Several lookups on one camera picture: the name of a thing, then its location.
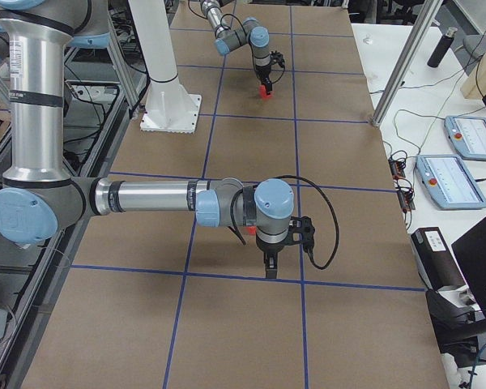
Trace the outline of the red block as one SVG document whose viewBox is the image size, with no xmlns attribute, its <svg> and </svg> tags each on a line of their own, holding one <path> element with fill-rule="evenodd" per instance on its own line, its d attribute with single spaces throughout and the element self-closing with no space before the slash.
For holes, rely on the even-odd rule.
<svg viewBox="0 0 486 389">
<path fill-rule="evenodd" d="M 254 236 L 256 234 L 256 228 L 254 226 L 245 226 L 245 234 Z"/>
<path fill-rule="evenodd" d="M 273 91 L 269 91 L 265 85 L 259 86 L 259 95 L 262 99 L 270 99 L 273 97 Z"/>
</svg>

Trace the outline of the small circuit board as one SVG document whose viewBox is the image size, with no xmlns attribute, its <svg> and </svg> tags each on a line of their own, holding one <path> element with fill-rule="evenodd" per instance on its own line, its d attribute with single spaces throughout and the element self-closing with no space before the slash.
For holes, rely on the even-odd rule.
<svg viewBox="0 0 486 389">
<path fill-rule="evenodd" d="M 398 159 L 389 158 L 388 163 L 394 180 L 398 180 L 406 177 L 405 167 L 407 163 L 405 158 L 398 158 Z"/>
</svg>

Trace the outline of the brown black box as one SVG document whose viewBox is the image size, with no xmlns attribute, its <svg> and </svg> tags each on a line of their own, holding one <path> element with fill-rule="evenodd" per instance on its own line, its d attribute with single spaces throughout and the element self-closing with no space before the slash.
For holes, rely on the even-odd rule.
<svg viewBox="0 0 486 389">
<path fill-rule="evenodd" d="M 454 291 L 466 283 L 438 227 L 419 228 L 411 234 L 418 272 L 428 289 Z"/>
</svg>

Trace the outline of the black water bottle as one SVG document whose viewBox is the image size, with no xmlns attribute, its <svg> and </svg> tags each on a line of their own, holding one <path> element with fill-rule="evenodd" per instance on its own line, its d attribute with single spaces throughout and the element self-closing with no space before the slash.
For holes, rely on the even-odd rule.
<svg viewBox="0 0 486 389">
<path fill-rule="evenodd" d="M 447 51 L 454 42 L 457 31 L 458 29 L 454 27 L 449 27 L 447 29 L 446 33 L 442 35 L 440 40 L 437 42 L 435 49 L 427 61 L 427 66 L 431 68 L 438 68 Z"/>
</svg>

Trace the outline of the teach pendant near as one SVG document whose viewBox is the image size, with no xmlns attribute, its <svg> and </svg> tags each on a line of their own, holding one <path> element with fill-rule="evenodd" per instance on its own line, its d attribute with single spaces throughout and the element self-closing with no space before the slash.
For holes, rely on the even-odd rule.
<svg viewBox="0 0 486 389">
<path fill-rule="evenodd" d="M 416 172 L 441 210 L 486 208 L 486 198 L 460 156 L 419 155 Z"/>
</svg>

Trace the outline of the teach pendant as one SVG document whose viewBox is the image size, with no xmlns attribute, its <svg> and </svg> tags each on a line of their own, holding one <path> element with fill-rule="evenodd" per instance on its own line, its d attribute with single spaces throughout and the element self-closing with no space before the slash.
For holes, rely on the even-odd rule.
<svg viewBox="0 0 486 389">
<path fill-rule="evenodd" d="M 416 172 L 441 210 L 486 208 L 486 198 L 460 156 L 419 155 Z"/>
<path fill-rule="evenodd" d="M 445 130 L 463 159 L 486 161 L 486 118 L 447 116 Z"/>
</svg>

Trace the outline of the black monitor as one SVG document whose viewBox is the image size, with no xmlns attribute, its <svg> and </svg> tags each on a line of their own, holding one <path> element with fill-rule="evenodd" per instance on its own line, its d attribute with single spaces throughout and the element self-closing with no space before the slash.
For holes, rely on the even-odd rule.
<svg viewBox="0 0 486 389">
<path fill-rule="evenodd" d="M 457 239 L 452 249 L 471 293 L 486 313 L 486 217 Z"/>
</svg>

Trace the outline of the teach pendant far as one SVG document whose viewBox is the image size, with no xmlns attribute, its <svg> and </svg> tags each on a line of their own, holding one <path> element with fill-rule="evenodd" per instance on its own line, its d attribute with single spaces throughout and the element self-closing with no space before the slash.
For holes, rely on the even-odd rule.
<svg viewBox="0 0 486 389">
<path fill-rule="evenodd" d="M 463 159 L 486 161 L 486 118 L 447 116 L 445 130 Z"/>
</svg>

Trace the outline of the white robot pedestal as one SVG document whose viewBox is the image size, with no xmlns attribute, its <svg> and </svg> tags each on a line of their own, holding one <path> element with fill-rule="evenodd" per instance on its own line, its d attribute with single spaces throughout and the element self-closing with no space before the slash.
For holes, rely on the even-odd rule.
<svg viewBox="0 0 486 389">
<path fill-rule="evenodd" d="M 134 0 L 129 6 L 150 79 L 141 129 L 195 132 L 202 97 L 179 80 L 164 2 Z"/>
</svg>

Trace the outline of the aluminium frame post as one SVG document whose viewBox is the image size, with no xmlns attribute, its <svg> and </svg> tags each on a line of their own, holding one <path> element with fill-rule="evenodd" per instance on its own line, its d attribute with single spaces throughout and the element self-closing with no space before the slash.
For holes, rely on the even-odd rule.
<svg viewBox="0 0 486 389">
<path fill-rule="evenodd" d="M 382 124 L 382 121 L 394 101 L 398 90 L 401 88 L 401 83 L 403 82 L 420 44 L 425 38 L 428 29 L 432 25 L 441 4 L 442 1 L 439 0 L 426 0 L 424 2 L 423 7 L 416 18 L 415 24 L 411 28 L 411 32 L 405 42 L 402 52 L 399 55 L 398 61 L 396 62 L 384 88 L 382 96 L 378 101 L 373 116 L 371 117 L 371 124 L 373 126 L 379 127 Z"/>
</svg>

